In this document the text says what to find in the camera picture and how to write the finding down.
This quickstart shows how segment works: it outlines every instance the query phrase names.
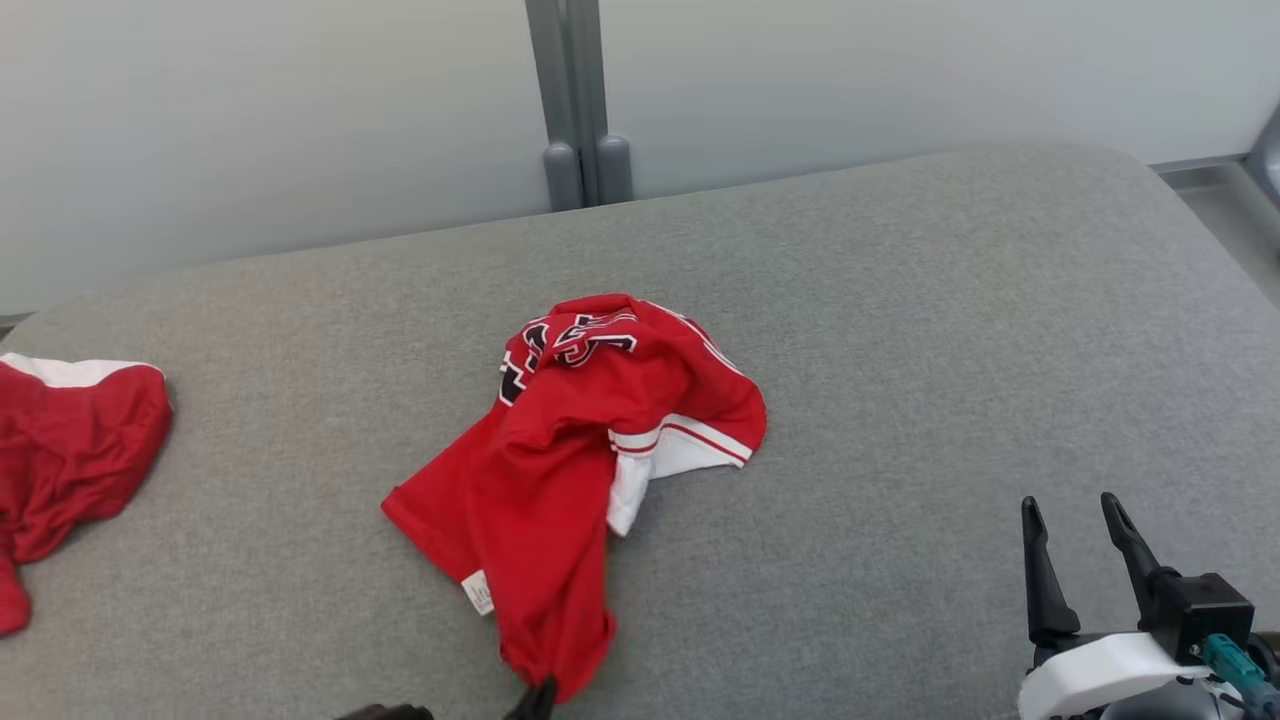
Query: crumpled red fabric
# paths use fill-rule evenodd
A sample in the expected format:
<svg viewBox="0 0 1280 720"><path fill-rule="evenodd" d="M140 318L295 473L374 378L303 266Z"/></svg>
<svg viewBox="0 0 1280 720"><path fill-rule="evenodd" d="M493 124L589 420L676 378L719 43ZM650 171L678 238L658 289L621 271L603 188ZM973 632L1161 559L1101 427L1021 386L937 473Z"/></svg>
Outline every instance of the crumpled red fabric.
<svg viewBox="0 0 1280 720"><path fill-rule="evenodd" d="M31 619L17 566L47 556L78 523L118 515L172 418L151 365L0 355L0 634Z"/></svg>

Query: white care label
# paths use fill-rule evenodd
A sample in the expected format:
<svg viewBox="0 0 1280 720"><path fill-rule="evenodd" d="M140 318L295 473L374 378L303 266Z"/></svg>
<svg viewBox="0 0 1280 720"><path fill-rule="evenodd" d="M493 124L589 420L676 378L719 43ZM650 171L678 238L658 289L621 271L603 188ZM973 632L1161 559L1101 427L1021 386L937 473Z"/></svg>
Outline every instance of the white care label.
<svg viewBox="0 0 1280 720"><path fill-rule="evenodd" d="M471 605L476 612L488 615L493 612L493 596L489 594L489 580L484 579L484 570L476 570L470 578L462 580L462 589L467 591Z"/></svg>

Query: red cloth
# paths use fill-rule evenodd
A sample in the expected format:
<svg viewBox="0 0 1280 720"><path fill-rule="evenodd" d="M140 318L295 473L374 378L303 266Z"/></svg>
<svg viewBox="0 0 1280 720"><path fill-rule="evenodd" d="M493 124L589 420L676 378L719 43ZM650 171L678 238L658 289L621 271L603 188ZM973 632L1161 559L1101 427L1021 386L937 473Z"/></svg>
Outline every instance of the red cloth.
<svg viewBox="0 0 1280 720"><path fill-rule="evenodd" d="M507 343L488 415L383 502L454 582L484 570L502 656L558 702L604 659L607 527L649 479L741 466L764 401L696 323L626 295L563 302Z"/></svg>
<svg viewBox="0 0 1280 720"><path fill-rule="evenodd" d="M77 523L119 514L172 415L150 365L0 355L0 634L31 616L17 565L52 552Z"/></svg>

